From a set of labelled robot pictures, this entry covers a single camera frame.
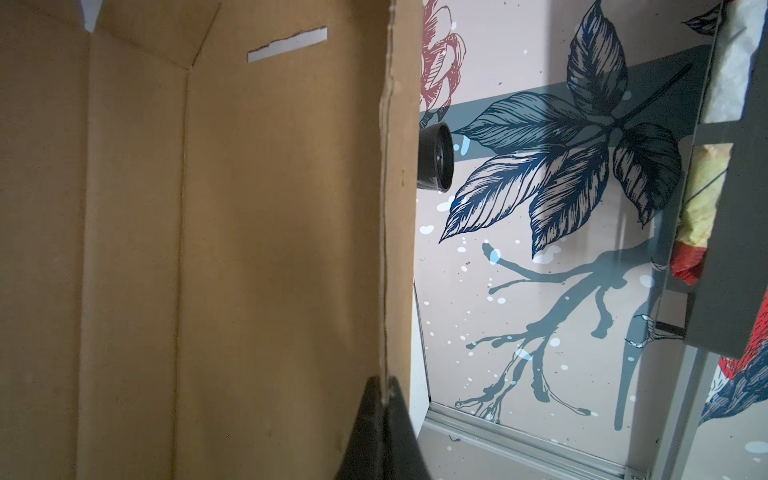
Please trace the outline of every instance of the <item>cardboard flap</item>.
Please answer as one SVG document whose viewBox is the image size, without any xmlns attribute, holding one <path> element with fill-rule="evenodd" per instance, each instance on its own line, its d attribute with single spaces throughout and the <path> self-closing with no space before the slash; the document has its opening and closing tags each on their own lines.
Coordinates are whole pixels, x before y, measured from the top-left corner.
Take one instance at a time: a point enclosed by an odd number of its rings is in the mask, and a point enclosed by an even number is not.
<svg viewBox="0 0 768 480">
<path fill-rule="evenodd" d="M 379 106 L 384 328 L 387 375 L 398 378 L 408 398 L 423 10 L 421 2 L 413 0 L 393 2 L 390 10 L 387 71 Z"/>
<path fill-rule="evenodd" d="M 89 71 L 78 478 L 170 478 L 187 70 L 96 31 Z"/>
<path fill-rule="evenodd" d="M 217 0 L 104 0 L 98 26 L 189 68 L 218 8 Z"/>
<path fill-rule="evenodd" d="M 70 479 L 88 35 L 20 2 L 0 24 L 0 477 Z"/>
<path fill-rule="evenodd" d="M 299 3 L 223 3 L 190 73 L 181 478 L 332 478 L 366 379 L 386 364 L 383 281 L 392 372 L 409 384 L 421 5 L 398 2 L 392 31 L 402 19 L 412 41 L 390 51 L 388 2 Z M 321 27 L 326 41 L 247 63 Z"/>
<path fill-rule="evenodd" d="M 19 3 L 39 9 L 46 15 L 50 15 L 68 25 L 82 25 L 82 15 L 78 0 L 21 0 Z"/>
</svg>

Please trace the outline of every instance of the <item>black object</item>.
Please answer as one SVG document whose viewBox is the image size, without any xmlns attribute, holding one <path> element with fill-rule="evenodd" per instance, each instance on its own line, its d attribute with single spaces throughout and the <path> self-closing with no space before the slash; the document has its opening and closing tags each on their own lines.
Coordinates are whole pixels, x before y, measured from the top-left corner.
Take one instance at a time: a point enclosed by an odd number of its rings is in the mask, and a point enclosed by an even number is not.
<svg viewBox="0 0 768 480">
<path fill-rule="evenodd" d="M 368 379 L 336 480 L 431 480 L 395 377 L 387 406 L 379 377 Z"/>
<path fill-rule="evenodd" d="M 662 332 L 671 333 L 679 337 L 685 337 L 685 329 L 682 326 L 672 325 L 670 323 L 660 322 L 659 320 L 657 320 L 655 327 L 656 327 L 656 330 L 661 330 Z"/>
<path fill-rule="evenodd" d="M 419 175 L 416 186 L 447 192 L 453 183 L 453 137 L 441 121 L 419 131 Z"/>
</svg>

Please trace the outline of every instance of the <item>blue leaves drawing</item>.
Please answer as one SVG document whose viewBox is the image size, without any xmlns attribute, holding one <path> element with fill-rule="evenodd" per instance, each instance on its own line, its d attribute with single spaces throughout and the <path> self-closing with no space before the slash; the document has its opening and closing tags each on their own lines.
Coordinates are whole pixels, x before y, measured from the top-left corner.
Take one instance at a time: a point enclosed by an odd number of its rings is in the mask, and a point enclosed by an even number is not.
<svg viewBox="0 0 768 480">
<path fill-rule="evenodd" d="M 531 202 L 533 254 L 587 223 L 608 182 L 607 160 L 605 143 L 576 151 L 544 185 Z"/>
<path fill-rule="evenodd" d="M 672 132 L 656 124 L 628 127 L 690 70 L 687 65 L 621 118 L 613 111 L 627 90 L 624 49 L 605 18 L 601 0 L 584 15 L 571 42 L 568 89 L 574 103 L 551 94 L 519 92 L 490 105 L 456 133 L 497 156 L 462 185 L 440 241 L 490 227 L 533 197 L 533 254 L 581 228 L 608 182 L 608 138 L 621 139 L 613 173 L 645 225 L 669 201 L 680 179 L 680 154 Z M 596 131 L 589 138 L 591 129 Z"/>
<path fill-rule="evenodd" d="M 616 28 L 597 0 L 581 20 L 568 56 L 568 88 L 585 114 L 610 115 L 627 90 L 627 62 Z"/>
<path fill-rule="evenodd" d="M 456 134 L 503 155 L 542 144 L 566 144 L 587 125 L 587 118 L 568 102 L 523 91 L 491 104 Z"/>
<path fill-rule="evenodd" d="M 632 127 L 614 151 L 614 175 L 643 225 L 667 204 L 681 174 L 677 142 L 664 127 Z"/>
<path fill-rule="evenodd" d="M 560 170 L 565 153 L 565 147 L 554 146 L 486 161 L 456 192 L 441 240 L 488 227 L 512 213 Z"/>
</svg>

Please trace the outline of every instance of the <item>floral wallpaper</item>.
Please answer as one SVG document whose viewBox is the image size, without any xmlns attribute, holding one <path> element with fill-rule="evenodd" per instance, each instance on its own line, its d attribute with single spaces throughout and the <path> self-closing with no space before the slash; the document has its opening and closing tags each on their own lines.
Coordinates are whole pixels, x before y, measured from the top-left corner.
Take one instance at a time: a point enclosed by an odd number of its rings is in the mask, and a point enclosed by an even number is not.
<svg viewBox="0 0 768 480">
<path fill-rule="evenodd" d="M 670 392 L 639 372 L 680 348 L 653 324 L 711 44 L 686 22 L 711 7 L 425 5 L 422 126 L 457 157 L 417 200 L 432 401 L 650 466 Z"/>
</svg>

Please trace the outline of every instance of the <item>red flower illustration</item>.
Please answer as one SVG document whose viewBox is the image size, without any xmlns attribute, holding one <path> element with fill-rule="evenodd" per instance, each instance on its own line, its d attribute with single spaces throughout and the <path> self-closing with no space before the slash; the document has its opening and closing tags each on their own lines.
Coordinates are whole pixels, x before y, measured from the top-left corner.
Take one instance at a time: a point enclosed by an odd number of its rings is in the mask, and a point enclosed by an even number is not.
<svg viewBox="0 0 768 480">
<path fill-rule="evenodd" d="M 445 116 L 451 106 L 451 96 L 462 79 L 459 70 L 466 53 L 462 38 L 452 33 L 451 10 L 444 5 L 435 10 L 437 2 L 429 0 L 424 7 L 422 106 L 426 112 L 421 128 L 435 113 L 438 121 Z"/>
</svg>

